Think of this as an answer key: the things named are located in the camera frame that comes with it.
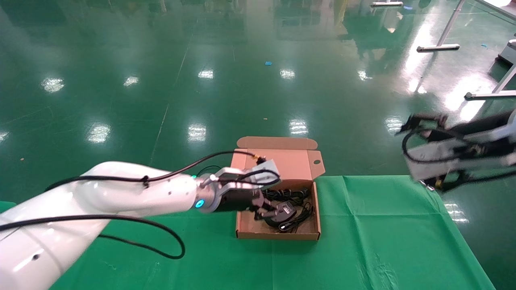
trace box lid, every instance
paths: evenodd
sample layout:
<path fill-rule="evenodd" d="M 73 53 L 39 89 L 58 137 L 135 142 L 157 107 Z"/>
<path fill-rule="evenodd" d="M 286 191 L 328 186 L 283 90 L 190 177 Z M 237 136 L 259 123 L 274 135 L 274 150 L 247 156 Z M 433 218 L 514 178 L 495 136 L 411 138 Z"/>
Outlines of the box lid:
<path fill-rule="evenodd" d="M 308 138 L 242 137 L 237 141 L 242 151 L 273 159 L 282 180 L 314 180 L 325 172 L 317 142 Z M 251 168 L 255 161 L 243 154 L 234 154 L 231 167 Z"/>

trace black cord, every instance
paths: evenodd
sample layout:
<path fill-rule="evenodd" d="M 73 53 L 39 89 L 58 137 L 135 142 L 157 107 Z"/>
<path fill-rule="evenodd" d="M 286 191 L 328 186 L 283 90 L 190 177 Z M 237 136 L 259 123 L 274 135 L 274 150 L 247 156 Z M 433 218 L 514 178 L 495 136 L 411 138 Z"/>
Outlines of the black cord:
<path fill-rule="evenodd" d="M 308 197 L 308 190 L 295 190 L 290 189 L 266 189 L 262 191 L 264 197 L 270 201 L 292 201 L 296 205 L 303 205 L 303 200 Z"/>
<path fill-rule="evenodd" d="M 101 234 L 101 235 L 99 235 L 99 237 L 108 238 L 108 239 L 112 239 L 112 240 L 116 240 L 116 241 L 121 241 L 123 243 L 129 244 L 129 245 L 132 245 L 132 246 L 144 248 L 144 249 L 153 251 L 153 252 L 155 252 L 155 253 L 157 253 L 159 255 L 162 255 L 163 257 L 172 259 L 172 260 L 181 259 L 185 255 L 185 244 L 183 243 L 183 240 L 181 240 L 179 235 L 176 234 L 176 232 L 173 231 L 171 228 L 169 228 L 169 227 L 167 227 L 167 226 L 165 226 L 165 225 L 163 225 L 161 223 L 152 221 L 152 220 L 136 218 L 136 217 L 130 217 L 130 216 L 119 216 L 119 215 L 77 215 L 77 216 L 61 216 L 61 217 L 36 218 L 36 219 L 22 220 L 22 221 L 16 221 L 16 222 L 10 222 L 10 223 L 7 223 L 7 224 L 2 224 L 2 225 L 0 225 L 0 232 L 7 231 L 7 230 L 10 230 L 10 229 L 20 228 L 20 227 L 26 227 L 28 225 L 42 224 L 42 223 L 48 223 L 48 222 L 68 221 L 68 220 L 85 220 L 85 219 L 118 219 L 118 220 L 128 220 L 128 221 L 144 223 L 144 224 L 148 224 L 148 225 L 151 225 L 153 227 L 156 227 L 156 228 L 160 228 L 160 229 L 164 230 L 165 232 L 171 234 L 178 241 L 179 245 L 181 246 L 181 254 L 179 254 L 177 256 L 169 255 L 169 254 L 167 254 L 165 252 L 162 252 L 162 251 L 160 251 L 160 250 L 158 250 L 158 249 L 156 249 L 154 247 L 151 247 L 149 245 L 137 243 L 137 242 L 134 242 L 134 241 L 130 241 L 130 240 L 127 240 L 127 239 L 123 239 L 123 238 L 119 238 L 119 237 L 115 237 L 115 236 L 111 236 L 111 235 Z"/>
<path fill-rule="evenodd" d="M 269 181 L 269 182 L 253 182 L 253 181 L 245 181 L 243 179 L 246 179 L 248 177 L 251 177 L 253 175 L 257 175 L 259 173 L 271 173 L 272 175 L 274 175 L 276 177 L 275 180 L 273 181 Z M 274 185 L 278 182 L 280 182 L 281 179 L 280 179 L 280 176 L 272 171 L 272 170 L 268 170 L 268 169 L 260 169 L 260 170 L 257 170 L 257 171 L 252 171 L 252 172 L 249 172 L 249 173 L 246 173 L 244 175 L 241 175 L 239 176 L 237 179 L 219 179 L 218 182 L 221 182 L 221 183 L 228 183 L 228 182 L 239 182 L 239 183 L 245 183 L 245 184 L 252 184 L 252 185 L 262 185 L 262 186 L 269 186 L 269 185 Z"/>
<path fill-rule="evenodd" d="M 93 180 L 143 182 L 144 186 L 148 186 L 149 182 L 160 181 L 160 180 L 163 180 L 163 179 L 170 178 L 170 177 L 172 177 L 174 175 L 177 175 L 179 173 L 182 173 L 182 172 L 184 172 L 184 171 L 194 167 L 195 165 L 197 165 L 197 164 L 199 164 L 201 162 L 204 162 L 204 161 L 206 161 L 208 159 L 211 159 L 211 158 L 213 158 L 215 156 L 222 155 L 222 154 L 244 154 L 244 155 L 249 155 L 249 156 L 252 156 L 252 157 L 257 157 L 255 154 L 250 153 L 250 152 L 245 152 L 245 151 L 238 151 L 238 150 L 221 151 L 221 152 L 217 152 L 217 153 L 213 153 L 213 154 L 210 154 L 208 156 L 205 156 L 205 157 L 195 161 L 194 163 L 192 163 L 192 164 L 190 164 L 190 165 L 188 165 L 188 166 L 186 166 L 186 167 L 184 167 L 182 169 L 179 169 L 179 170 L 167 173 L 165 175 L 153 177 L 153 178 L 150 178 L 148 176 L 144 176 L 144 177 L 139 179 L 139 178 L 124 178 L 124 177 L 117 177 L 117 176 L 83 175 L 83 176 L 76 176 L 76 177 L 72 177 L 72 178 L 68 178 L 68 179 L 63 179 L 61 181 L 55 182 L 55 183 L 51 184 L 49 187 L 47 187 L 45 189 L 45 191 L 49 191 L 49 190 L 51 190 L 53 188 L 56 188 L 58 186 L 61 186 L 63 184 L 74 182 L 74 181 L 93 181 Z"/>
<path fill-rule="evenodd" d="M 507 177 L 511 177 L 511 176 L 515 176 L 515 175 L 516 175 L 516 170 L 498 174 L 498 175 L 484 176 L 484 177 L 479 177 L 479 178 L 468 177 L 468 178 L 466 178 L 464 180 L 460 180 L 460 181 L 445 182 L 445 183 L 443 183 L 442 188 L 443 188 L 443 191 L 446 192 L 446 191 L 452 190 L 463 184 L 493 181 L 493 180 L 503 179 L 503 178 L 507 178 Z"/>
<path fill-rule="evenodd" d="M 466 143 L 466 144 L 468 144 L 470 146 L 481 146 L 478 143 L 475 143 L 475 142 L 472 142 L 472 141 L 469 141 L 469 140 L 465 139 L 464 135 L 456 133 L 456 132 L 453 132 L 453 131 L 450 131 L 450 130 L 446 130 L 446 129 L 442 129 L 442 128 L 424 128 L 424 127 L 419 127 L 419 128 L 415 128 L 414 130 L 409 132 L 403 138 L 403 141 L 401 142 L 401 150 L 403 151 L 403 155 L 407 159 L 409 159 L 410 161 L 413 161 L 413 162 L 416 162 L 416 163 L 441 163 L 441 162 L 455 160 L 455 159 L 458 159 L 458 158 L 461 158 L 461 157 L 464 156 L 464 153 L 461 153 L 461 154 L 455 154 L 455 155 L 447 157 L 447 158 L 430 159 L 430 160 L 423 160 L 423 159 L 417 159 L 417 158 L 412 157 L 408 153 L 407 142 L 410 139 L 410 137 L 412 137 L 413 135 L 419 134 L 419 133 L 425 132 L 425 131 L 437 131 L 437 132 L 440 132 L 442 134 L 446 134 L 446 135 L 450 136 L 451 138 L 455 138 L 455 139 L 457 139 L 459 141 L 462 141 L 462 142 L 464 142 L 464 143 Z"/>
<path fill-rule="evenodd" d="M 220 167 L 218 165 L 206 166 L 203 169 L 199 170 L 199 172 L 197 172 L 196 176 L 200 176 L 206 169 L 209 169 L 209 168 L 217 168 L 218 170 L 222 169 L 222 167 Z"/>
<path fill-rule="evenodd" d="M 280 229 L 280 232 L 295 233 L 297 231 L 297 228 L 299 227 L 299 225 L 302 222 L 304 222 L 307 218 L 309 218 L 313 213 L 314 213 L 314 207 L 312 206 L 312 204 L 310 202 L 307 202 L 304 204 L 303 210 L 297 217 L 295 217 L 289 221 L 281 223 L 278 226 L 278 228 Z"/>

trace open cardboard box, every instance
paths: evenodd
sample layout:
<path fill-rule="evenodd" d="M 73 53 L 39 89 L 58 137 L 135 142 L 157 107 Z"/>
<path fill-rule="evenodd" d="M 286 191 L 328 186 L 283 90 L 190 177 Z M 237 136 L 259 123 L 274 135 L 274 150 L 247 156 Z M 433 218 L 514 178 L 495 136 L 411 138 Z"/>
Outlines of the open cardboard box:
<path fill-rule="evenodd" d="M 252 212 L 238 212 L 236 216 L 237 238 L 319 240 L 321 235 L 319 204 L 317 202 L 316 177 L 325 172 L 317 142 L 308 138 L 242 137 L 236 143 L 238 150 L 248 151 L 273 159 L 282 182 L 272 189 L 301 190 L 308 188 L 311 195 L 305 200 L 314 207 L 314 214 L 301 223 L 295 233 L 280 233 L 263 220 L 254 220 Z M 256 165 L 250 156 L 234 154 L 231 167 L 245 169 Z"/>

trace white robotic arm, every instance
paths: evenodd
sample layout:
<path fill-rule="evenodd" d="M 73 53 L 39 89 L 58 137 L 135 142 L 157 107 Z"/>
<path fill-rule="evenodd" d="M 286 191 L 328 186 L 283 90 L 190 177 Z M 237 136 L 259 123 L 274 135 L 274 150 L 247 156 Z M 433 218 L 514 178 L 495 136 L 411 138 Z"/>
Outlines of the white robotic arm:
<path fill-rule="evenodd" d="M 441 192 L 473 182 L 486 182 L 516 175 L 508 171 L 495 175 L 474 176 L 478 170 L 500 169 L 516 165 L 516 110 L 446 126 L 445 115 L 412 115 L 400 133 L 407 133 L 402 150 L 415 180 Z M 436 123 L 436 127 L 422 126 Z M 413 135 L 426 144 L 407 149 Z"/>
<path fill-rule="evenodd" d="M 268 171 L 248 174 L 258 170 Z M 142 182 L 77 181 L 53 188 L 0 215 L 2 225 L 46 217 L 112 214 L 144 217 L 184 212 L 252 210 L 274 215 L 262 184 L 278 182 L 272 160 L 249 170 L 223 168 L 193 179 L 176 174 L 145 185 Z M 169 172 L 137 164 L 105 162 L 84 175 L 150 178 Z M 72 266 L 110 220 L 69 220 L 28 225 L 0 232 L 0 285 L 9 290 L 46 290 Z"/>

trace green tablecloth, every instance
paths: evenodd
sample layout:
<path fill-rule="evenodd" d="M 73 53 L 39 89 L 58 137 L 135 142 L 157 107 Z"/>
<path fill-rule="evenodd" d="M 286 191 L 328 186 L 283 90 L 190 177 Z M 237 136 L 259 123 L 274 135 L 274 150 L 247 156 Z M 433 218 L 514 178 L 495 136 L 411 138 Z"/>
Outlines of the green tablecloth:
<path fill-rule="evenodd" d="M 52 290 L 494 288 L 434 192 L 407 176 L 316 182 L 318 242 L 236 239 L 234 213 L 154 217 L 184 239 L 182 260 L 97 239 Z M 105 233 L 179 252 L 144 225 L 113 221 Z"/>

